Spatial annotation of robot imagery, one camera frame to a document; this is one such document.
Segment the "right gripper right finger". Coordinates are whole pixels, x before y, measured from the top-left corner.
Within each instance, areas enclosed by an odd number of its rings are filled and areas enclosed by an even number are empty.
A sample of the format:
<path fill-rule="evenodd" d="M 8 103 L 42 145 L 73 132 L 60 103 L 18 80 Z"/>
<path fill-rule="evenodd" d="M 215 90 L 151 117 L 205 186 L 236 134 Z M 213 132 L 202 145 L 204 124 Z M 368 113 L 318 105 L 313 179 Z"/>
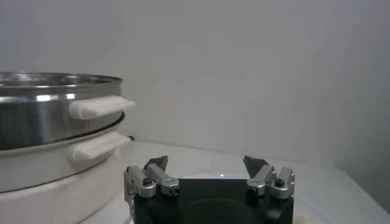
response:
<path fill-rule="evenodd" d="M 282 167 L 278 172 L 264 159 L 251 156 L 245 156 L 243 163 L 250 176 L 246 184 L 255 198 L 270 194 L 272 198 L 286 200 L 294 196 L 295 173 L 291 168 Z"/>

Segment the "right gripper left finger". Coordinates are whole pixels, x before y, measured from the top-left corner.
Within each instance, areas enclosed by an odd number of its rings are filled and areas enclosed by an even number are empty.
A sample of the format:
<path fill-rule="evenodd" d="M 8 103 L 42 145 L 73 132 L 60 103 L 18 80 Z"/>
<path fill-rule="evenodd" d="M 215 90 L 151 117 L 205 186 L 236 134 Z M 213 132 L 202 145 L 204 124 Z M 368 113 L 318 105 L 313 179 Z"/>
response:
<path fill-rule="evenodd" d="M 168 156 L 151 158 L 141 169 L 128 166 L 124 171 L 124 195 L 130 198 L 138 195 L 141 198 L 152 198 L 160 192 L 169 197 L 179 194 L 179 180 L 166 173 Z"/>

